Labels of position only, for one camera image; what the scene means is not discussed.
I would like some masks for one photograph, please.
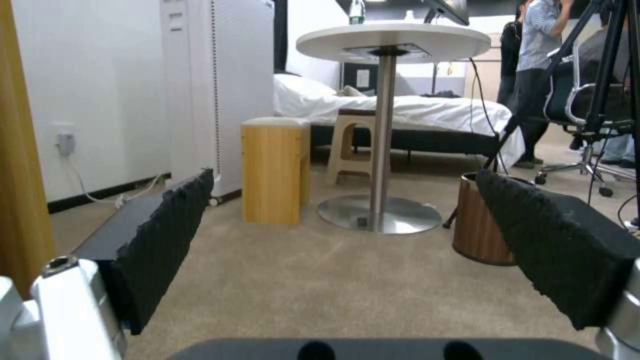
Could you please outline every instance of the plug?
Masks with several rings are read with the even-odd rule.
[[[67,157],[76,150],[76,137],[72,133],[58,134],[58,151],[60,155]]]
[[[127,198],[124,196],[123,193],[121,193],[115,202],[116,209],[120,209],[125,202],[127,202]]]

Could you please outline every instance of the office chair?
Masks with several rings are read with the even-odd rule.
[[[564,131],[574,136],[582,143],[582,135],[586,126],[586,111],[577,106],[576,99],[580,94],[588,94],[593,91],[594,83],[582,84],[580,79],[580,56],[578,45],[574,45],[573,54],[563,59],[551,79],[551,91],[547,95],[544,115],[547,121],[563,127]],[[609,98],[620,94],[623,87],[620,84],[611,85]],[[602,124],[600,134],[593,141],[613,138],[628,134],[632,131],[633,120],[606,120]],[[600,185],[599,192],[604,197],[612,197],[613,191],[607,186],[602,174],[613,175],[616,179],[635,181],[633,173],[621,168],[614,168],[598,164],[595,168],[593,162],[593,141],[587,141],[582,152],[582,159],[576,163],[557,164],[543,167],[536,176],[538,185],[547,183],[547,174],[551,172],[580,170],[581,175],[594,175]]]

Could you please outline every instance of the black bed frame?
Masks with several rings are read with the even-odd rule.
[[[312,125],[311,147],[331,145],[333,126]],[[468,154],[491,156],[498,150],[500,138],[459,131],[428,131],[393,129],[391,149],[446,154]],[[370,147],[371,136],[368,129],[357,127],[353,133],[353,146]]]

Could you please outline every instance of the person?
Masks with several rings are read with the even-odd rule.
[[[514,113],[528,106],[524,118],[520,119],[525,153],[516,163],[517,167],[534,168],[535,164],[543,163],[535,157],[535,148],[548,128],[548,122],[542,120],[545,97],[532,96],[551,64],[547,54],[562,45],[562,32],[569,21],[572,6],[573,0],[533,0],[527,8],[522,24],[515,91],[510,106]],[[549,89],[549,82],[544,87]]]
[[[500,66],[500,89],[498,90],[498,103],[509,106],[513,88],[516,83],[516,68],[520,57],[520,44],[522,43],[522,23],[527,11],[527,5],[532,0],[518,0],[516,21],[511,21],[504,26],[500,37],[500,53],[502,64]]]
[[[607,40],[607,28],[609,20],[611,19],[612,10],[612,1],[605,1],[600,9],[600,23],[602,28],[581,43],[579,47],[580,82],[583,85],[595,83],[596,81],[598,67],[602,61],[602,51],[605,41]],[[621,34],[618,54],[613,68],[612,82],[616,84],[627,85],[629,83],[628,70],[630,51],[628,36],[627,19]],[[578,113],[577,115],[579,117],[586,117],[591,104],[593,90],[589,90],[581,92],[574,102],[574,110],[575,113]],[[609,91],[610,94],[607,98],[607,104],[605,107],[607,120],[615,121],[631,119],[630,97],[625,93],[624,88],[611,88]],[[600,159],[600,163],[605,165],[619,165],[623,168],[635,168],[636,152],[633,136],[631,134],[625,134],[608,139],[606,141],[606,146],[604,148],[602,158]]]

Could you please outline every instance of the round white table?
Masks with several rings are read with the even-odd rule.
[[[440,214],[415,201],[387,198],[387,154],[396,90],[396,63],[431,63],[471,58],[487,52],[491,39],[466,28],[430,24],[352,25],[325,29],[298,39],[298,51],[311,57],[378,64],[376,136],[372,139],[371,195],[352,195],[320,204],[325,220],[348,229],[412,234],[440,224]]]

